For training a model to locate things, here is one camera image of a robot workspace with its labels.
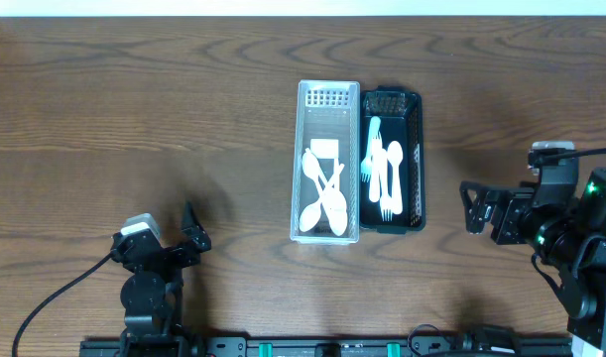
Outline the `white fork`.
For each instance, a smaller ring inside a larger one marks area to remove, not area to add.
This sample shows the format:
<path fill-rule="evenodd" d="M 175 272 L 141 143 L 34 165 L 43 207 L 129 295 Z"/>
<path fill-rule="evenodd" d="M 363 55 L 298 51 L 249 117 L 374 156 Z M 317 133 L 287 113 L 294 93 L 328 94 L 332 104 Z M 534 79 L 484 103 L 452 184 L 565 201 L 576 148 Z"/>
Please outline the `white fork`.
<path fill-rule="evenodd" d="M 369 200 L 373 203 L 378 202 L 381 197 L 381 167 L 382 160 L 385 158 L 383 153 L 383 142 L 381 133 L 378 132 L 372 141 L 372 175 L 369 184 Z"/>
<path fill-rule="evenodd" d="M 379 151 L 379 179 L 381 188 L 380 207 L 382 220 L 389 222 L 392 219 L 391 196 L 388 189 L 388 160 L 387 151 L 381 149 Z"/>

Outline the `pale blue fork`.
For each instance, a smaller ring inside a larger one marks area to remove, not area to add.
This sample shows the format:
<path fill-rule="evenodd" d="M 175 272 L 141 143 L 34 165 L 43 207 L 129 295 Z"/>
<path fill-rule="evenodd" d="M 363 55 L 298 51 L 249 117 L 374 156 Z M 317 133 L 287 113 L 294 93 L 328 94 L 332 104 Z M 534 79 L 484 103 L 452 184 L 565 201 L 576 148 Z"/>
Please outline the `pale blue fork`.
<path fill-rule="evenodd" d="M 373 167 L 372 143 L 373 143 L 373 139 L 379 133 L 380 125 L 381 125 L 380 117 L 373 116 L 369 122 L 369 127 L 368 127 L 368 137 L 367 137 L 367 141 L 366 141 L 365 157 L 362 160 L 361 165 L 360 165 L 361 180 L 363 182 L 368 182 L 371 178 L 372 167 Z"/>

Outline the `white spoon horizontal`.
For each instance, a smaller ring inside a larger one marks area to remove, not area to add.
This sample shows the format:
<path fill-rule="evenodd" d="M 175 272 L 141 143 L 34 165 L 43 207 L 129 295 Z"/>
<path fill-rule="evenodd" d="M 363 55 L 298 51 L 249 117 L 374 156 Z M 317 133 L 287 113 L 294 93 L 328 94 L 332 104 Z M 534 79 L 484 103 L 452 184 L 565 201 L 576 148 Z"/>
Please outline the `white spoon horizontal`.
<path fill-rule="evenodd" d="M 325 203 L 325 198 L 322 202 L 322 207 L 325 210 L 327 219 L 328 219 L 328 223 L 330 226 L 330 229 L 332 231 L 332 233 L 336 236 L 341 236 L 344 234 L 344 232 L 346 231 L 347 228 L 347 222 L 348 222 L 348 215 L 347 215 L 347 208 L 345 211 L 331 211 L 327 204 Z"/>

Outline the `white spoon pointing down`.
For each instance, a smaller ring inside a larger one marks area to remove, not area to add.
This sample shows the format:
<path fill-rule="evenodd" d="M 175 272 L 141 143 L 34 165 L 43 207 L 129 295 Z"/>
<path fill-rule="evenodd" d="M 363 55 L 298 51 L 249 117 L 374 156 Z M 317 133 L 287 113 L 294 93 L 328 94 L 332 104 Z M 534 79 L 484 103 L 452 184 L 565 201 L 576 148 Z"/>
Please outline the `white spoon pointing down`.
<path fill-rule="evenodd" d="M 346 198 L 340 191 L 340 176 L 344 169 L 343 164 L 339 164 L 331 177 L 333 185 L 326 194 L 325 203 L 331 211 L 345 211 L 347 208 Z"/>

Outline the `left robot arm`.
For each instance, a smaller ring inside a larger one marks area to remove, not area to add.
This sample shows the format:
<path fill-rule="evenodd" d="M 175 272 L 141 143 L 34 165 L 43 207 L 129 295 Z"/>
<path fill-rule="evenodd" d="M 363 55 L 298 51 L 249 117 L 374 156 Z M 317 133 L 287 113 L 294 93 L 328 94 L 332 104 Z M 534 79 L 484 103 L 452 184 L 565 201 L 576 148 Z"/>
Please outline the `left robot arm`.
<path fill-rule="evenodd" d="M 182 270 L 200 263 L 200 255 L 211 249 L 211 240 L 190 202 L 183 209 L 181 232 L 183 241 L 163 247 L 160 226 L 151 214 L 143 213 L 127 219 L 113 235 L 112 260 L 132 273 L 120 300 L 126 329 L 135 337 L 193 340 L 182 326 Z"/>

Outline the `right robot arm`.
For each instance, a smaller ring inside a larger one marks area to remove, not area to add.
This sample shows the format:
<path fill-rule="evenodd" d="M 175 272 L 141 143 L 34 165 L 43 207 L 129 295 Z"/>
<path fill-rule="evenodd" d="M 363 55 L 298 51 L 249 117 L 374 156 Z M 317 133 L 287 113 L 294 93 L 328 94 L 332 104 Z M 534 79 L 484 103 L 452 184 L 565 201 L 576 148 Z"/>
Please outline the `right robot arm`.
<path fill-rule="evenodd" d="M 568 141 L 532 144 L 528 167 L 537 181 L 516 187 L 464 181 L 459 187 L 468 232 L 487 224 L 498 245 L 528 244 L 535 267 L 556 268 L 545 280 L 568 315 L 567 329 L 606 354 L 606 167 L 594 169 L 574 193 L 587 151 Z"/>

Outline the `white plastic spoon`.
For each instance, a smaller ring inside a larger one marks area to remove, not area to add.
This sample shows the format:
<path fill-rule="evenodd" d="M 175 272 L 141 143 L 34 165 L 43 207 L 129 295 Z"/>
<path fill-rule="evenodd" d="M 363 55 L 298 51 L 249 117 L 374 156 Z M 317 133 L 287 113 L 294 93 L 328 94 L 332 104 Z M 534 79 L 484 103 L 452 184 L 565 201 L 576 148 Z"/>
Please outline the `white plastic spoon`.
<path fill-rule="evenodd" d="M 324 190 L 324 193 L 326 195 L 326 190 L 331 188 L 333 185 L 332 179 L 330 178 L 328 181 L 328 188 L 326 188 Z M 310 205 L 308 205 L 302 212 L 301 217 L 300 217 L 300 221 L 299 221 L 299 228 L 301 232 L 307 232 L 309 231 L 311 228 L 313 228 L 319 221 L 320 216 L 321 216 L 321 205 L 322 205 L 323 200 L 318 200 Z"/>

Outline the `white spoon group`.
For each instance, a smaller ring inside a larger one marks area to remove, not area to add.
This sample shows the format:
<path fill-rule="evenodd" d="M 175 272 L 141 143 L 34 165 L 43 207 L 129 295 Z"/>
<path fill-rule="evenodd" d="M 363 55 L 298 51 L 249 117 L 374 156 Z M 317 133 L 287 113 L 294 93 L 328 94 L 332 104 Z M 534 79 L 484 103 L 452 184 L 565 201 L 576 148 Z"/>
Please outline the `white spoon group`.
<path fill-rule="evenodd" d="M 403 212 L 403 197 L 400 179 L 400 165 L 404 154 L 401 144 L 398 141 L 392 141 L 387 149 L 387 160 L 392 167 L 391 199 L 392 212 L 399 215 Z"/>

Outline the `white spoon diagonal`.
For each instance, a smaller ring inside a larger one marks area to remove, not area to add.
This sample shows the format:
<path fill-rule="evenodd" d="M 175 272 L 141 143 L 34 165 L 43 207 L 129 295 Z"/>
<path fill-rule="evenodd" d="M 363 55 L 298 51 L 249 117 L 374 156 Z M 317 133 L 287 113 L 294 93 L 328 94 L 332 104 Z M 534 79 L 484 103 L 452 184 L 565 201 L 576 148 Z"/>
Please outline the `white spoon diagonal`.
<path fill-rule="evenodd" d="M 303 153 L 303 173 L 315 184 L 319 200 L 324 200 L 324 190 L 328 188 L 328 180 L 320 167 L 317 157 L 306 149 Z"/>

